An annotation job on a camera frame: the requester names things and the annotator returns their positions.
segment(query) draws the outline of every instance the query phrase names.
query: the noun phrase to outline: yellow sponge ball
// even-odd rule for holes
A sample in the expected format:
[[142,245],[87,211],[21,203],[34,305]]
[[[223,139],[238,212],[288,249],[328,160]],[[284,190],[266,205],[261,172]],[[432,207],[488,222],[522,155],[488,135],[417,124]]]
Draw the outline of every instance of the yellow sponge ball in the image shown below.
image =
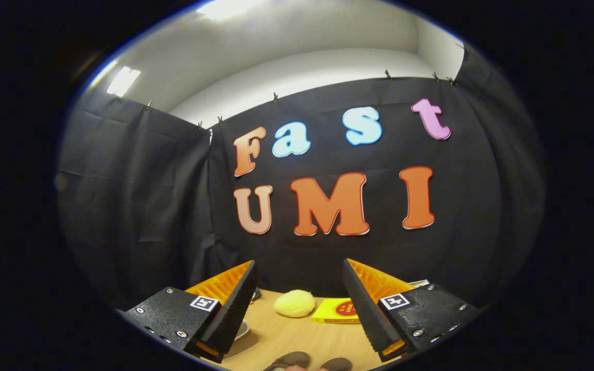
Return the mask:
[[274,310],[285,317],[306,317],[316,307],[316,299],[304,290],[289,291],[274,301]]

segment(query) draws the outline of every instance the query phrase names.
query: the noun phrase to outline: ceiling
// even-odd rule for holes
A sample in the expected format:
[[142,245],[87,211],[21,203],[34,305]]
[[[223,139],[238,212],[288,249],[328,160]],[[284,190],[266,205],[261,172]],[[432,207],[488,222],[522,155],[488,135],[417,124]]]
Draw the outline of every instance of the ceiling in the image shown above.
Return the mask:
[[141,75],[125,98],[170,112],[215,82],[274,59],[367,47],[415,53],[416,17],[379,0],[262,0],[219,21],[189,9],[116,59]]

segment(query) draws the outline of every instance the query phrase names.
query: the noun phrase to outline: shoe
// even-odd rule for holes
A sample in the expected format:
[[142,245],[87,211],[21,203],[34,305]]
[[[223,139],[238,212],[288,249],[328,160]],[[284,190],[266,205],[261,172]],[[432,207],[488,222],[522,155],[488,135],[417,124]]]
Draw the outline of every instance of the shoe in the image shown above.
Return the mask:
[[352,362],[345,358],[334,358],[325,362],[321,368],[328,369],[328,371],[350,371],[352,369]]
[[288,368],[294,365],[307,368],[310,363],[311,356],[307,355],[304,352],[292,352],[276,359],[276,361],[267,366],[267,368],[263,371],[272,371],[272,369],[275,369],[277,367]]

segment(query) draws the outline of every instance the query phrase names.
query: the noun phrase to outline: red logo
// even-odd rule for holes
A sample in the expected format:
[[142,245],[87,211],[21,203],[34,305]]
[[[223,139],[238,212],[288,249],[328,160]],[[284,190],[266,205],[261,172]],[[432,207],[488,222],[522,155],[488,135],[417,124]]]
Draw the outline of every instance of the red logo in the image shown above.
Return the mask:
[[356,315],[356,310],[354,310],[354,304],[351,301],[345,301],[336,307],[336,313],[339,315]]

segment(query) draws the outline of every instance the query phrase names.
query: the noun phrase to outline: wooden table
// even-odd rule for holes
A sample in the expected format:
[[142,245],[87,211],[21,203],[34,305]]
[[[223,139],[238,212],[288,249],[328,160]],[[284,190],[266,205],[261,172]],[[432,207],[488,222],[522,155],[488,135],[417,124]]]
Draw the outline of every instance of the wooden table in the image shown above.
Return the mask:
[[[244,318],[249,332],[233,343],[218,366],[233,371],[262,371],[278,357],[297,350],[311,356],[308,369],[313,370],[337,357],[352,361],[354,371],[373,369],[399,359],[380,361],[361,324],[313,322],[311,315],[315,310],[304,318],[283,317],[273,307],[279,296],[281,293],[261,290],[261,297],[249,306]],[[322,299],[316,298],[316,309]]]

